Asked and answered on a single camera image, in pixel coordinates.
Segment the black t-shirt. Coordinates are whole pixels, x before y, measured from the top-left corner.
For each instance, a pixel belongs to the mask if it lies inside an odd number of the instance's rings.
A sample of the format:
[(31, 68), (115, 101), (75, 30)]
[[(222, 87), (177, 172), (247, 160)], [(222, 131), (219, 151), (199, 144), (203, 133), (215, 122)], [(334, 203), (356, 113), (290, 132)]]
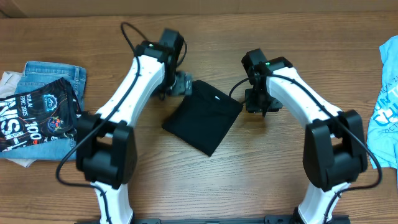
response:
[(194, 81), (192, 88), (192, 94), (184, 97), (162, 128), (210, 157), (243, 105), (201, 80)]

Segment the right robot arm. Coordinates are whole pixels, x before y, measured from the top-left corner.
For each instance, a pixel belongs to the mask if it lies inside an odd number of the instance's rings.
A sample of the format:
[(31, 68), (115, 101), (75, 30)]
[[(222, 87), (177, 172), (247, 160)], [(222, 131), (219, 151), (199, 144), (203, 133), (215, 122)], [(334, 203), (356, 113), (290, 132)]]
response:
[(287, 108), (305, 130), (303, 168), (310, 183), (304, 200), (292, 215), (269, 215), (265, 223), (349, 223), (349, 216), (332, 213), (343, 191), (368, 168), (360, 115), (324, 100), (284, 57), (268, 60), (255, 49), (241, 63), (252, 85), (245, 91), (247, 111)]

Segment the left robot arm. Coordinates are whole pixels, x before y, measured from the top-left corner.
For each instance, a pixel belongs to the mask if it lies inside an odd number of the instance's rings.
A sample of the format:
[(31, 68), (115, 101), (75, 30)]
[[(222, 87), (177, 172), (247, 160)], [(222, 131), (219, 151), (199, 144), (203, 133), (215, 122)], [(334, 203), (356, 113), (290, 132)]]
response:
[(165, 29), (158, 42), (136, 46), (131, 68), (109, 101), (78, 121), (76, 168), (94, 188), (99, 223), (133, 223), (127, 184), (137, 164), (134, 127), (152, 95), (192, 94), (191, 75), (178, 72), (183, 36)]

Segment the light blue printed t-shirt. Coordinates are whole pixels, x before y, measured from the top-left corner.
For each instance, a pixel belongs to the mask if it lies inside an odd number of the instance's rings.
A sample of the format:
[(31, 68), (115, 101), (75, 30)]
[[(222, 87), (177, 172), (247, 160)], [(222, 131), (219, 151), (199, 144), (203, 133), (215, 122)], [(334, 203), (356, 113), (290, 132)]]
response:
[(368, 148), (381, 167), (397, 168), (397, 36), (379, 47), (381, 90), (369, 119)]

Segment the black printed sports jersey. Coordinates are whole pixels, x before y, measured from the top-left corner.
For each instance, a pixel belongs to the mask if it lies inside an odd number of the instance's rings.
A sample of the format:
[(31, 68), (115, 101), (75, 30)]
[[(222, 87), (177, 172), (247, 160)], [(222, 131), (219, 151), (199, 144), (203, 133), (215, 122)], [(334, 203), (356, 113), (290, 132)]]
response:
[(74, 138), (81, 108), (66, 79), (1, 99), (1, 150)]

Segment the blue denim jeans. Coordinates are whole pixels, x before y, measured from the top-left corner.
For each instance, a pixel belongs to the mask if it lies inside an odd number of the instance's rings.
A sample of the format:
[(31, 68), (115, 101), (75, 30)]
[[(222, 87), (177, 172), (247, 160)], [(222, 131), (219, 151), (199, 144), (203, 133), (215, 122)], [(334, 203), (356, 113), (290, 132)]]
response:
[[(25, 64), (22, 77), (16, 85), (15, 93), (27, 93), (36, 90), (59, 78), (64, 78), (70, 82), (80, 107), (83, 109), (86, 70), (76, 65), (29, 61)], [(27, 146), (2, 152), (1, 158), (59, 161), (75, 144), (76, 141), (73, 138), (58, 138), (36, 146)]]

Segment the beige folded garment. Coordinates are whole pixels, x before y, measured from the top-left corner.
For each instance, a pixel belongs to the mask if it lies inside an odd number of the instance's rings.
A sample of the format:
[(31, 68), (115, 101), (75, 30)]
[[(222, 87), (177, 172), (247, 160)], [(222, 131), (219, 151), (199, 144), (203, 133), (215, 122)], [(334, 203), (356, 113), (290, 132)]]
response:
[[(4, 72), (1, 78), (1, 98), (11, 96), (15, 93), (17, 84), (22, 78), (19, 72)], [(35, 160), (33, 159), (9, 159), (22, 167), (29, 167)]]

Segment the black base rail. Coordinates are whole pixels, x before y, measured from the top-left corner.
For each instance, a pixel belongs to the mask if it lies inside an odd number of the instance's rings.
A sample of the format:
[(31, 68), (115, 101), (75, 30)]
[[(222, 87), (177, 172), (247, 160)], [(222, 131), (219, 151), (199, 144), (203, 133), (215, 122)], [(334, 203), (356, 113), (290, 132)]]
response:
[(264, 218), (226, 218), (219, 220), (135, 219), (135, 224), (293, 224), (291, 215), (267, 215)]

